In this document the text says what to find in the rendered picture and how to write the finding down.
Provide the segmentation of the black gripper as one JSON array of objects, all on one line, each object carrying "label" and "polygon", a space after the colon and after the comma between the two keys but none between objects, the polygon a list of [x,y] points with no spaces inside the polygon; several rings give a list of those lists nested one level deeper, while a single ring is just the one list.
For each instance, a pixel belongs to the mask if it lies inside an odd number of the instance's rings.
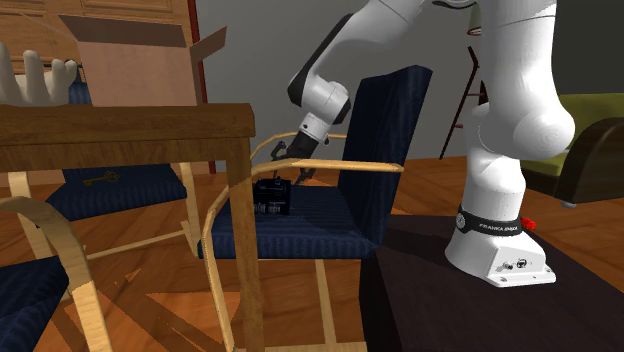
[{"label": "black gripper", "polygon": [[[284,141],[279,141],[270,153],[272,161],[284,158],[307,159],[312,156],[319,142],[302,131],[298,131],[292,143],[287,147]],[[299,176],[294,185],[300,185],[311,179],[316,172],[315,168],[300,168]]]}]

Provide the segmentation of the black box-shaped device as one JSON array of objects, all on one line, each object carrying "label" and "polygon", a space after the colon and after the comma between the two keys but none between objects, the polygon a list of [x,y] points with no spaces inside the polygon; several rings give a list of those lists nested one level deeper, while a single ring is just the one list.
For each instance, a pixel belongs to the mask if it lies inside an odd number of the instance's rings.
[{"label": "black box-shaped device", "polygon": [[259,178],[253,185],[256,214],[288,215],[290,211],[291,181],[288,179]]}]

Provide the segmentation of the open cardboard box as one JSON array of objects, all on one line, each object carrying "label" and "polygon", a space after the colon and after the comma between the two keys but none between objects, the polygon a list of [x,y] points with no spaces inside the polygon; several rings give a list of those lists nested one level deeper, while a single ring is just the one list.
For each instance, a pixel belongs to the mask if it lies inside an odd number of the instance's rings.
[{"label": "open cardboard box", "polygon": [[178,24],[77,15],[60,19],[77,41],[97,107],[201,104],[199,63],[225,46],[227,33],[223,27],[189,46]]}]

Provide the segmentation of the brown wooden table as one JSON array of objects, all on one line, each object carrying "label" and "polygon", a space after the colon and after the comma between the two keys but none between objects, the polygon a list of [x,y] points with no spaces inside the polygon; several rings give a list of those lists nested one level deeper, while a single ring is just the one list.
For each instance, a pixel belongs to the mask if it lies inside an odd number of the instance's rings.
[{"label": "brown wooden table", "polygon": [[264,352],[247,103],[0,106],[0,172],[223,160],[247,352]]}]

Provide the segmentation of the golden key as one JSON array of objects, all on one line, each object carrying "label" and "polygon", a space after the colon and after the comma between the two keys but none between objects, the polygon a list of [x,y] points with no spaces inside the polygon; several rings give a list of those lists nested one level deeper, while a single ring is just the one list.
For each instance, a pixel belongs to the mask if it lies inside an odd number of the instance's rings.
[{"label": "golden key", "polygon": [[120,179],[120,175],[115,172],[115,171],[110,171],[107,170],[102,176],[98,176],[95,178],[90,178],[90,179],[85,179],[82,181],[83,185],[86,187],[90,187],[92,186],[94,183],[97,182],[109,182],[109,183],[115,183]]}]

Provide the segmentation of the dark robot stand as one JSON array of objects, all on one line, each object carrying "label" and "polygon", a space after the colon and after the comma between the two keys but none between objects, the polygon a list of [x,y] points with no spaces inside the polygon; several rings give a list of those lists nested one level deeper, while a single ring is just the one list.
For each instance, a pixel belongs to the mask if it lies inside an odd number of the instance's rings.
[{"label": "dark robot stand", "polygon": [[368,352],[624,352],[624,293],[541,240],[553,284],[497,288],[448,262],[450,216],[393,215],[361,263]]}]

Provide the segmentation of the white hand-shaped sculpture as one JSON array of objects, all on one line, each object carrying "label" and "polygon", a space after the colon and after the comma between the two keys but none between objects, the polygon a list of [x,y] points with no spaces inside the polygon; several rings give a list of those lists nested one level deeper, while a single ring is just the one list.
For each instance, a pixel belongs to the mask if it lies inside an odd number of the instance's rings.
[{"label": "white hand-shaped sculpture", "polygon": [[15,75],[6,45],[0,42],[0,104],[20,107],[66,105],[69,87],[76,78],[78,64],[53,59],[45,72],[36,51],[23,53],[24,74]]}]

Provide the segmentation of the wooden panelled door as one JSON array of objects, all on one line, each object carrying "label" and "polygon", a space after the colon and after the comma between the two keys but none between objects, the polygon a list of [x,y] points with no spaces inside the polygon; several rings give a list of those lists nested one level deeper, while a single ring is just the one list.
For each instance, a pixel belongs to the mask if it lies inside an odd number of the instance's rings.
[{"label": "wooden panelled door", "polygon": [[[81,64],[77,41],[60,17],[51,26],[43,20],[26,18],[15,26],[0,19],[0,39],[9,47],[36,49],[44,36],[57,32],[73,42],[72,59]],[[144,21],[135,17],[112,18],[95,13],[85,17]],[[92,104],[60,107],[0,107],[0,145],[90,143],[104,141],[155,140],[182,130],[182,109],[193,106],[97,107]]]}]

